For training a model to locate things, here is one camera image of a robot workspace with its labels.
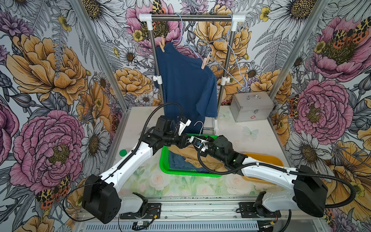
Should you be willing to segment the tan t-shirt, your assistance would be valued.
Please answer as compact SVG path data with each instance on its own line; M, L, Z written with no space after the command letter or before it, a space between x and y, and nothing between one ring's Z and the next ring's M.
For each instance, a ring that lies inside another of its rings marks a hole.
M185 158L185 160L191 164L193 164L196 168L203 167L200 162L198 161L198 155L195 148L190 145L184 149L179 149L177 146L172 145L168 147L169 152L173 152L175 154L181 155ZM211 170L214 170L216 172L226 172L227 169L224 167L224 164L220 161L218 161L215 158L212 158L211 156L202 157L202 162Z

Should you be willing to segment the slate blue t-shirt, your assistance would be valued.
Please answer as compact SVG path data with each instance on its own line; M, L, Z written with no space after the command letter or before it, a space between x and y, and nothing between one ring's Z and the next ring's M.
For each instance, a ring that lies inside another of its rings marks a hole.
M185 161L186 159L178 154L175 154L173 152L169 152L169 166L171 169L176 169L176 170L183 170L183 171L195 171L198 173L208 173L206 169L203 167L201 168L196 168L193 164Z

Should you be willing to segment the light blue wire hanger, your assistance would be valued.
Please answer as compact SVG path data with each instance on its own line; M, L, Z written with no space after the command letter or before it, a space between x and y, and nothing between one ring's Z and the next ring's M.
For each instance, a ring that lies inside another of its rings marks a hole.
M246 89L247 88L247 80L246 80L245 76L242 75L242 73L241 73L241 67L238 63L237 56L236 56L232 46L230 45L230 42L233 42L231 33L236 32L237 24L240 21L238 21L238 19L235 20L234 17L233 17L233 14L227 14L226 16L231 19L231 26L230 26L229 30L227 31L228 39L223 40L223 38L220 38L220 39L208 42L207 45L210 45L211 43L214 43L214 42L226 42L227 43L227 51L230 51L233 54L233 56L235 58L235 64L238 67L239 75L242 76L243 81L244 81L244 85L243 85L240 81L238 81L235 77L233 77L231 75L231 73L228 71L228 68L225 68L224 66L222 66L218 61L216 61L215 57L211 54L211 57L214 58L214 61L226 72L226 74L223 74L222 77L221 77L220 85L225 86L227 83L230 82L230 78L232 77L232 79L235 80L242 87L242 89Z

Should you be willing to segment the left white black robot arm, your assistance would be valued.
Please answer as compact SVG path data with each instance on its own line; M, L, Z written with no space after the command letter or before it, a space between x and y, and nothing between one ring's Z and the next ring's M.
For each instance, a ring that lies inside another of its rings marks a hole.
M189 135L184 129L191 124L188 118L182 119L175 133L170 131L170 119L160 116L153 130L145 133L136 147L113 167L86 179L82 207L100 222L107 224L117 215L137 214L144 217L148 200L139 193L120 197L119 191L130 176L158 150L164 146L176 145L185 148L189 145Z

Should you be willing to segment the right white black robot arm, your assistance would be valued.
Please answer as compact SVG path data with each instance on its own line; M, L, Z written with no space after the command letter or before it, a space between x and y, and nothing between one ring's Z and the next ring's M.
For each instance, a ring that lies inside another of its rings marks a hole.
M225 172L217 172L200 161L210 173L257 178L284 188L281 192L260 193L255 203L259 210L301 210L313 217L323 217L328 189L310 167L296 169L262 162L236 152L223 135L215 139L191 136L189 142L196 149L199 160L210 156L222 162L226 168Z

